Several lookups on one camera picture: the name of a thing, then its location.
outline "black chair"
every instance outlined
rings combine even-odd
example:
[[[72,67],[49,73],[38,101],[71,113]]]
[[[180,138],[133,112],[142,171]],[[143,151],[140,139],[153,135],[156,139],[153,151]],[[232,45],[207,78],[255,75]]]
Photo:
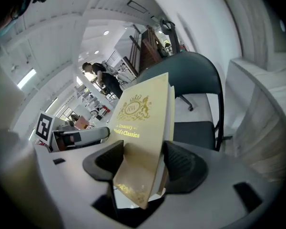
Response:
[[[174,141],[219,151],[224,132],[224,98],[219,74],[215,66],[195,52],[182,52],[146,69],[138,83],[168,72],[168,81],[175,88],[175,97],[183,94],[217,94],[219,121],[178,122],[174,125]],[[217,144],[215,130],[218,129]]]

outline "ceiling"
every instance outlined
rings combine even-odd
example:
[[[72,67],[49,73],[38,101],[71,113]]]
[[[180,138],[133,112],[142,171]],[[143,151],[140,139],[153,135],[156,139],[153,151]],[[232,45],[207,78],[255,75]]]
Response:
[[[36,112],[44,110],[56,97],[63,104],[61,90],[75,86],[73,68],[79,67],[81,59],[106,60],[124,26],[153,25],[150,17],[163,13],[154,0],[133,0],[148,10],[145,13],[127,6],[128,1],[37,2],[0,37],[0,65],[12,81],[18,84],[32,68],[36,71],[22,88],[25,99],[12,125],[15,131],[23,135],[30,132]],[[25,126],[18,123],[22,118],[26,118]]]

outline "chair seat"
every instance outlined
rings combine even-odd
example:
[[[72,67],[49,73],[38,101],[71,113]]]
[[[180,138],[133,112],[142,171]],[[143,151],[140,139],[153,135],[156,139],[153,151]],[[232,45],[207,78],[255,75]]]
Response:
[[[175,122],[174,141],[215,150],[215,128],[210,121]]]

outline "gold crest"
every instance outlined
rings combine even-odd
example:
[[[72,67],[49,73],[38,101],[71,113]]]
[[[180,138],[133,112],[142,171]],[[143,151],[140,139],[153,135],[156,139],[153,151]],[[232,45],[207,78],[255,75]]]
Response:
[[[142,99],[141,95],[135,95],[129,101],[125,102],[119,111],[118,120],[145,120],[149,118],[151,102],[148,102],[148,96]]]

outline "book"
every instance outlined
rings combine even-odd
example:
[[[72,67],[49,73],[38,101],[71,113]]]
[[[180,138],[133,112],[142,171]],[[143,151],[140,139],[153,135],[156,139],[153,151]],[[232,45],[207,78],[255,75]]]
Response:
[[[167,178],[161,149],[174,133],[174,88],[168,73],[124,90],[108,127],[107,142],[124,141],[124,159],[113,184],[145,209],[152,195],[163,193]]]

